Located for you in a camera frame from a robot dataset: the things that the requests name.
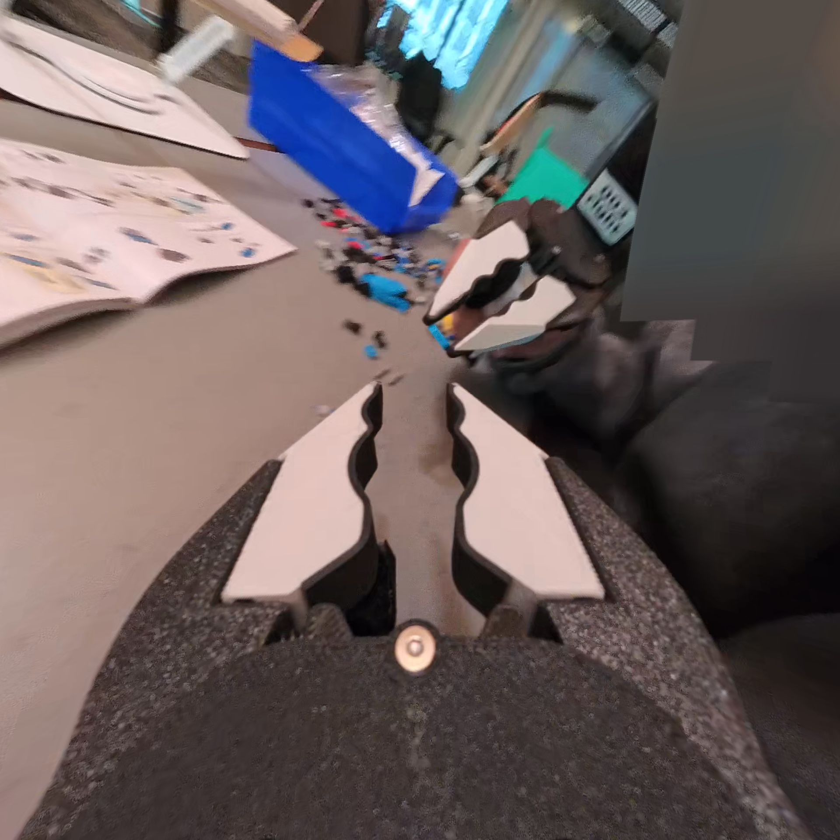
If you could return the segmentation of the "black office chair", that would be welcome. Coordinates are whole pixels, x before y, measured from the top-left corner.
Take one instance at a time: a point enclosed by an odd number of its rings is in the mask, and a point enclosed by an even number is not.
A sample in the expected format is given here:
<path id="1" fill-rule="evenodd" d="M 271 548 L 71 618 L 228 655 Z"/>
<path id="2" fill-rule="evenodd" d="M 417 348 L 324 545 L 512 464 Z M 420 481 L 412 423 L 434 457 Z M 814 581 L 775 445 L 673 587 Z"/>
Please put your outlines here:
<path id="1" fill-rule="evenodd" d="M 438 127 L 445 99 L 443 73 L 418 52 L 403 67 L 395 110 L 404 128 L 430 151 L 441 154 L 455 137 Z"/>

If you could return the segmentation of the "green felt bag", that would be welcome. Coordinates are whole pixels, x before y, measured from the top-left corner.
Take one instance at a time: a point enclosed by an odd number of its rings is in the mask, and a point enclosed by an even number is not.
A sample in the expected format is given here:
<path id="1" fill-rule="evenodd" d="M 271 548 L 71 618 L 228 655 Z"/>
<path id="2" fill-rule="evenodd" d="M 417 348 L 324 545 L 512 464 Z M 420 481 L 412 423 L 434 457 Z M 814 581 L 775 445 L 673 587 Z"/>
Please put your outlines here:
<path id="1" fill-rule="evenodd" d="M 535 203 L 545 199 L 569 208 L 584 194 L 590 180 L 552 151 L 552 134 L 552 128 L 542 132 L 534 150 L 499 203 L 522 199 Z"/>

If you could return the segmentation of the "person's right forearm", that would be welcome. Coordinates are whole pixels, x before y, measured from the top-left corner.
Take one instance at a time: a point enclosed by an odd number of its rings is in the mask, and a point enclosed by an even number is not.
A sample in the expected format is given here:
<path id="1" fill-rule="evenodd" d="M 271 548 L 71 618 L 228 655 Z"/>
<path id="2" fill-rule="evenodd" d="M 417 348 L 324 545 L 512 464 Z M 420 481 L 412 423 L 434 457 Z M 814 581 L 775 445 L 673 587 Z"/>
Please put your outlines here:
<path id="1" fill-rule="evenodd" d="M 693 339 L 691 321 L 626 339 L 592 319 L 490 364 L 599 445 L 615 509 L 714 635 L 837 614 L 838 404 L 773 399 L 769 364 L 692 360 Z"/>

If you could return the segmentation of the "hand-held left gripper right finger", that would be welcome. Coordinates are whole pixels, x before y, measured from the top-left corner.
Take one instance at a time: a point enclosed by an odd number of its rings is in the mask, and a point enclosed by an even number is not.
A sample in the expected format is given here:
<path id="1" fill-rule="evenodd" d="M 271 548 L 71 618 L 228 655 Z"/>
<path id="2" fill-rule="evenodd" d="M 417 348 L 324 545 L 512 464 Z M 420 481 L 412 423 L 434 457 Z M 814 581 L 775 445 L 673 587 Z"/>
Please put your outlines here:
<path id="1" fill-rule="evenodd" d="M 602 602 L 606 587 L 549 457 L 458 384 L 446 392 L 456 504 L 451 571 L 484 617 L 503 603 Z"/>

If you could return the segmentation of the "grey desk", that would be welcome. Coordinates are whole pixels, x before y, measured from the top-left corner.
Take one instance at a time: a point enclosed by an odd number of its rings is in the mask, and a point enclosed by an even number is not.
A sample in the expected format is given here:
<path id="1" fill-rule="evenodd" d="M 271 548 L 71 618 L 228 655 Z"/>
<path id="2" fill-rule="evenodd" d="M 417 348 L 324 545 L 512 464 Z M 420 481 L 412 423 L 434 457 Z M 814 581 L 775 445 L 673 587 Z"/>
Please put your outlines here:
<path id="1" fill-rule="evenodd" d="M 297 247 L 243 274 L 183 280 L 144 308 L 67 324 L 2 352 L 2 838 L 51 780 L 92 681 L 172 555 L 268 459 L 378 371 L 375 528 L 395 552 L 397 617 L 476 634 L 449 571 L 459 483 L 445 387 L 519 430 L 530 411 L 399 314 L 321 271 L 303 209 L 329 190 L 255 143 L 246 161 L 3 101 L 2 137 L 102 161 L 169 165 Z M 349 319 L 358 334 L 343 329 Z M 383 331 L 388 346 L 364 346 Z"/>

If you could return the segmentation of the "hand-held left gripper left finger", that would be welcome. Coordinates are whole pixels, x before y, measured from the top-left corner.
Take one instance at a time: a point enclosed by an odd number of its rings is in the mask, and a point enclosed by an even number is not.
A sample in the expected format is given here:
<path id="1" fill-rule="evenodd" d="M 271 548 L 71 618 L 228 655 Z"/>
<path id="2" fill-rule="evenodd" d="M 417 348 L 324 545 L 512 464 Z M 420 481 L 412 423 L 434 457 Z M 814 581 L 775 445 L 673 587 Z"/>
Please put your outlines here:
<path id="1" fill-rule="evenodd" d="M 366 489 L 382 420 L 382 383 L 370 382 L 281 453 L 221 603 L 279 605 L 302 630 L 314 606 L 346 614 L 369 599 L 380 548 Z"/>

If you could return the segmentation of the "white vented device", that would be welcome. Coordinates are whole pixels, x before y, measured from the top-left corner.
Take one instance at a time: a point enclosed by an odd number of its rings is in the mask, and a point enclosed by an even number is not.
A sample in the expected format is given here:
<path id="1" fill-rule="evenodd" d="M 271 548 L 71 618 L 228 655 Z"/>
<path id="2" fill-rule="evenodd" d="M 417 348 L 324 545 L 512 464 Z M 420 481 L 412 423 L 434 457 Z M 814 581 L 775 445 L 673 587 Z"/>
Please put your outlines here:
<path id="1" fill-rule="evenodd" d="M 575 209 L 606 246 L 616 246 L 635 228 L 637 203 L 607 168 L 588 185 Z"/>

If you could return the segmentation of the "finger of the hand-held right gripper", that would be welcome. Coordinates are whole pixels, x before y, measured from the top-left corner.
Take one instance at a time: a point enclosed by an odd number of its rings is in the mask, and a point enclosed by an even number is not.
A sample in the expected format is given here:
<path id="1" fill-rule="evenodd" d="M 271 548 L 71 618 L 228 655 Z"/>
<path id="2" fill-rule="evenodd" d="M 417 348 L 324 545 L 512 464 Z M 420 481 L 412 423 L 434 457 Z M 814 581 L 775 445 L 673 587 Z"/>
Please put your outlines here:
<path id="1" fill-rule="evenodd" d="M 516 222 L 470 239 L 444 272 L 423 322 L 436 324 L 476 293 L 482 301 L 496 300 L 510 288 L 528 257 L 529 239 Z"/>
<path id="2" fill-rule="evenodd" d="M 478 323 L 463 338 L 453 339 L 448 354 L 478 356 L 530 343 L 575 303 L 572 287 L 543 276 L 525 287 L 516 281 L 500 298 L 478 309 Z"/>

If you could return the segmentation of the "bundle of clear plastic bags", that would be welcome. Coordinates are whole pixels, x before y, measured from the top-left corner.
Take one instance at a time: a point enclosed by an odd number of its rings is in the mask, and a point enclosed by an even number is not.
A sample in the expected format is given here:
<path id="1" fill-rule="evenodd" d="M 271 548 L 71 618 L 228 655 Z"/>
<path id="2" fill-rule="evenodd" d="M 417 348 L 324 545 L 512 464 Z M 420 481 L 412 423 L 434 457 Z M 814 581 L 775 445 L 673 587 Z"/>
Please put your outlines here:
<path id="1" fill-rule="evenodd" d="M 416 172 L 427 172 L 433 168 L 383 92 L 382 74 L 378 69 L 370 65 L 314 65 L 307 69 L 307 73 L 408 161 Z"/>

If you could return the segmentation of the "open instruction booklet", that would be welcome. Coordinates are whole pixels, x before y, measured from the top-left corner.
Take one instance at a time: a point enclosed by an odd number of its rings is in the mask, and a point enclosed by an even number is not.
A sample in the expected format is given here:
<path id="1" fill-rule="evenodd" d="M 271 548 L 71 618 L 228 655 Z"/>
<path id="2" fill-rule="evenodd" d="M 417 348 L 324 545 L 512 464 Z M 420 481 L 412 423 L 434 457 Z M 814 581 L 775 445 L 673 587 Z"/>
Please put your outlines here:
<path id="1" fill-rule="evenodd" d="M 181 169 L 1 143 L 1 346 L 297 248 Z"/>

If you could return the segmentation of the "wooden top desk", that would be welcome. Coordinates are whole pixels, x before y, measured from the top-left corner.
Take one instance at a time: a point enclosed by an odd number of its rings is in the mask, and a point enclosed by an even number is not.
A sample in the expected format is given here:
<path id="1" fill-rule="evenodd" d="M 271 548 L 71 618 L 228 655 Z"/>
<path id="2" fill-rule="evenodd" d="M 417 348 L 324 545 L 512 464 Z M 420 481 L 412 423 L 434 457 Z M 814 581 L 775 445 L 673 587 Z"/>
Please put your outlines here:
<path id="1" fill-rule="evenodd" d="M 211 16 L 185 39 L 185 56 L 203 62 L 236 41 L 237 33 L 270 46 L 293 60 L 319 58 L 323 47 L 305 36 L 298 23 L 267 1 L 200 1 Z"/>

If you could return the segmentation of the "blue storage bin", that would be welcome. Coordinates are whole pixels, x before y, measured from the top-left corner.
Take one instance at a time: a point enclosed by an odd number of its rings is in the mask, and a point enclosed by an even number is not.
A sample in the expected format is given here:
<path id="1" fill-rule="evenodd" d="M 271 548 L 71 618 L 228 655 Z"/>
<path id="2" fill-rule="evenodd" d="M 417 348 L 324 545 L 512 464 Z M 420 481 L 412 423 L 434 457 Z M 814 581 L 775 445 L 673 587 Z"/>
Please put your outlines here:
<path id="1" fill-rule="evenodd" d="M 256 42 L 250 62 L 249 126 L 367 222 L 395 235 L 442 222 L 455 175 L 423 146 L 420 172 L 302 65 Z"/>

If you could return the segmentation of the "window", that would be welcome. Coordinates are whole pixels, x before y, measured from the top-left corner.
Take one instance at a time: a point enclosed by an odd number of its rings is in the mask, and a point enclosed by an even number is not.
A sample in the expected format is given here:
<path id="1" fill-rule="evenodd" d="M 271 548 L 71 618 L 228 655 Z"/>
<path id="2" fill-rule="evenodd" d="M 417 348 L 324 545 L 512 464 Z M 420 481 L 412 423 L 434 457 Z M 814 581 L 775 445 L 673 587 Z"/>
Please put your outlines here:
<path id="1" fill-rule="evenodd" d="M 468 82 L 508 1 L 388 1 L 374 28 L 374 46 L 396 72 L 423 57 L 449 91 Z"/>

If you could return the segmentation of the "white folding stand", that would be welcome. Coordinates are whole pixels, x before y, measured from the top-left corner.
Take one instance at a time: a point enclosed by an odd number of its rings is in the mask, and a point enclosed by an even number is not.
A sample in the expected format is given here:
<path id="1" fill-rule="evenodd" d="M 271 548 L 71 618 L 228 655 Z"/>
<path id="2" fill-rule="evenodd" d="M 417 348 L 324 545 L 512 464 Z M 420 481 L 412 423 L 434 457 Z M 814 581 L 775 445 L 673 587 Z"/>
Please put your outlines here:
<path id="1" fill-rule="evenodd" d="M 249 150 L 154 73 L 2 12 L 1 88 L 13 98 L 199 151 L 246 160 Z"/>

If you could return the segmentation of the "pile of small building pieces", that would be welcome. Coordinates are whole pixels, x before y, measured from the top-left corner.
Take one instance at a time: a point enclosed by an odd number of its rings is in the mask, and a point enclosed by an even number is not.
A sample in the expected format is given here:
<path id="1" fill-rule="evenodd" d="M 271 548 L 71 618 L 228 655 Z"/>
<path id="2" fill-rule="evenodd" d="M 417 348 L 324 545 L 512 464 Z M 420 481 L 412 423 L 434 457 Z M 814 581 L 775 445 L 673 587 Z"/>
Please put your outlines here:
<path id="1" fill-rule="evenodd" d="M 424 253 L 409 237 L 386 234 L 338 198 L 305 197 L 300 205 L 325 233 L 314 242 L 324 273 L 357 295 L 397 312 L 429 302 L 447 258 Z"/>

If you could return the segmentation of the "wooden board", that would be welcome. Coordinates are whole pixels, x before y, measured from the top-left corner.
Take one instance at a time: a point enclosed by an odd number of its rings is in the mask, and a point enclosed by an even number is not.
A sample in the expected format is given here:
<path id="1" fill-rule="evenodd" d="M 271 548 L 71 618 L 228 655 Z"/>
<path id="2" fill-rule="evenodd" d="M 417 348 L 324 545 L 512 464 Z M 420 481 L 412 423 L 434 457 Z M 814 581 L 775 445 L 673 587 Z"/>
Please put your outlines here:
<path id="1" fill-rule="evenodd" d="M 536 114 L 546 108 L 562 108 L 581 113 L 592 112 L 601 100 L 577 91 L 540 91 L 520 103 L 511 111 L 495 133 L 478 150 L 484 159 L 500 155 L 514 145 L 519 136 L 534 120 Z"/>

